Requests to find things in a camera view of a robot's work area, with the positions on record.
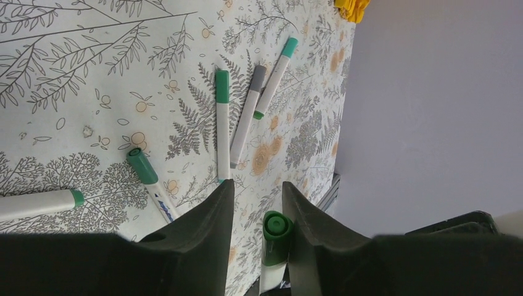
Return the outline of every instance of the gray wall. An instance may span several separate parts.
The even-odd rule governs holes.
[[[371,1],[336,171],[336,218],[368,236],[522,209],[523,1]]]

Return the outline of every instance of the yellow cloth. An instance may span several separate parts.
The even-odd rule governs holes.
[[[371,0],[335,0],[334,6],[340,9],[340,15],[344,19],[360,23],[370,2]]]

